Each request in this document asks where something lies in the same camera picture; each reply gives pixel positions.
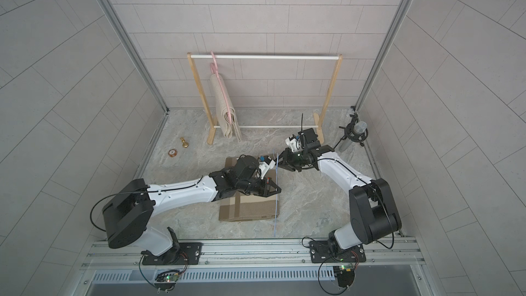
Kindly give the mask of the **brown plaid scarf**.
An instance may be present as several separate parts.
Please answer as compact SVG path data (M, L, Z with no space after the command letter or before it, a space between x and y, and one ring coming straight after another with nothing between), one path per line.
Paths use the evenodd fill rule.
M275 195L257 197L237 192L219 203L219 221L259 221L275 217Z

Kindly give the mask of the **beige wool scarf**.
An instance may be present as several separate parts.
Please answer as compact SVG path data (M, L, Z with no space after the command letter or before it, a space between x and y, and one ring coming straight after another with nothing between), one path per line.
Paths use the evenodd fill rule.
M221 93L221 89L220 89L220 86L219 86L219 84L217 82L215 74L211 75L211 77L210 77L210 85L212 87L212 92L213 92L214 97L215 97L216 117L217 117L218 124L220 126L220 129L222 131L223 136L226 137L226 138L232 138L233 136L235 136L236 139L239 142L241 142L242 141L241 129L240 129L239 124L238 124L236 111L235 111L235 109L234 109L234 107L232 105L232 102L231 102L231 99L230 99L230 96L229 96L228 92L227 92L227 96L228 96L230 109L231 109L231 115L232 115L232 119L233 119L233 124L232 125L230 125L229 122L228 122L227 107L225 105L225 102L224 102L224 99L223 99L223 96L222 96L222 93Z

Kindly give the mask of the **pink plastic hanger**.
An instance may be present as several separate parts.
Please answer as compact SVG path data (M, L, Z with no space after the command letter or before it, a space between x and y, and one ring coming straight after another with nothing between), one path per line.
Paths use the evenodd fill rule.
M225 105L227 107L228 122L229 122L230 125L232 125L233 124L233 119L232 119L232 115L231 115L231 109L230 109L230 104L229 104L229 100L228 100L228 96L227 96L227 91L225 89L225 85L223 83L223 79L222 79L222 77L219 74L219 68L218 68L218 64L217 64L217 61L216 61L216 56L215 56L213 51L211 51L210 54L211 54L212 60L213 60L213 63L210 64L210 69L211 69L211 72L215 74L217 82L218 82L218 84L220 86L221 93L222 93Z

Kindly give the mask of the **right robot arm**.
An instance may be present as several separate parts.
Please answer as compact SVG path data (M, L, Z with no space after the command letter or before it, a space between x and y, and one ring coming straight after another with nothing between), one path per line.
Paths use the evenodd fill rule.
M336 256L353 247L394 237L402 221L386 180L374 180L344 162L335 149L322 145L309 128L286 139L279 166L289 171L316 169L331 178L349 196L350 222L330 233L328 252Z

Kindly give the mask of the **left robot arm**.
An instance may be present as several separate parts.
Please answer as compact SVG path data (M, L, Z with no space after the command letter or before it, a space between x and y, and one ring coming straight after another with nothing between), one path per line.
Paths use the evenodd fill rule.
M150 219L168 210L219 201L238 193L256 197L277 195L281 189L267 177L275 164L268 156L242 155L233 167L197 180L157 185L135 179L119 193L104 197L102 215L108 246L141 247L148 265L188 263L189 253L179 244L173 229L157 230L149 223Z

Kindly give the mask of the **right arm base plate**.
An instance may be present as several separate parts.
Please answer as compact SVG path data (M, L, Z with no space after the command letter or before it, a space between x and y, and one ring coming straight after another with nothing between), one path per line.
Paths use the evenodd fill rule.
M311 261L314 264L321 263L365 263L367 261L362 245L355 245L348 249L341 249L337 244L329 244L326 241L309 241Z

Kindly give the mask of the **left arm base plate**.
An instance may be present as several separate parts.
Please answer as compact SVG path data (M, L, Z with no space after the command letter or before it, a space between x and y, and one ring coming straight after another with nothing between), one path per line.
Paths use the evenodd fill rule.
M141 254L142 265L146 266L171 266L171 265L198 265L201 257L203 243L180 243L179 247L172 247L161 256L154 256L150 251Z

